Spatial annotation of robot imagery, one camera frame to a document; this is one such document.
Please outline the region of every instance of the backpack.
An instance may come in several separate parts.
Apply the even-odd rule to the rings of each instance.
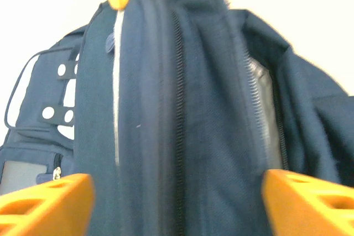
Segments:
[[[353,98],[225,0],[102,3],[40,54],[0,159],[36,183],[90,174],[88,235],[272,235],[268,169],[354,186]]]

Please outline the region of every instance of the backpack pocket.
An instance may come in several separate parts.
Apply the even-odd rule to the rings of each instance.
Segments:
[[[72,150],[51,144],[9,143],[0,149],[0,195],[75,172]]]

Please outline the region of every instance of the zipper pull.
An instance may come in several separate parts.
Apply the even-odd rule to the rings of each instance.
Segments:
[[[61,168],[57,167],[53,171],[53,181],[59,180],[61,178]]]

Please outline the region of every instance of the side pocket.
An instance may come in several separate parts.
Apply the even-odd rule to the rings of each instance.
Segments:
[[[72,150],[56,145],[10,143],[0,149],[0,195],[74,172]]]

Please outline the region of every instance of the white wall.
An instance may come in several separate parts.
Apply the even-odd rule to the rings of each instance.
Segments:
[[[104,0],[0,0],[0,117],[27,59],[88,23]],[[354,95],[353,0],[230,0],[262,17]],[[6,128],[0,121],[0,139]]]

